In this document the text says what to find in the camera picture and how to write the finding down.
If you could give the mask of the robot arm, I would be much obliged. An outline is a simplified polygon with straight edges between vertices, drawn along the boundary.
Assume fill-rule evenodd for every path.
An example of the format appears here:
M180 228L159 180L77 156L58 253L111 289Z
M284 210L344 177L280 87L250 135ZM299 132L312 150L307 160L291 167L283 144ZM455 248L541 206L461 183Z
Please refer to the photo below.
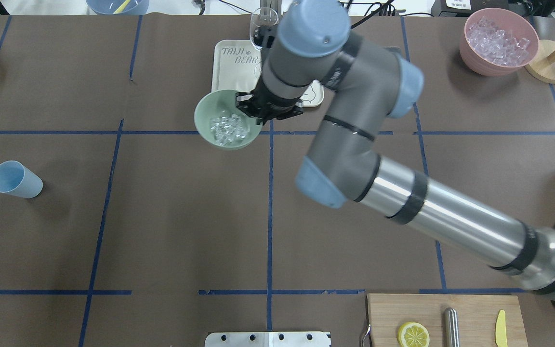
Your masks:
M330 0L294 2L265 35L240 105L269 123L266 294L352 288L355 241L398 287L473 292L476 275L555 300L555 97L478 78L441 51L441 21L350 29Z

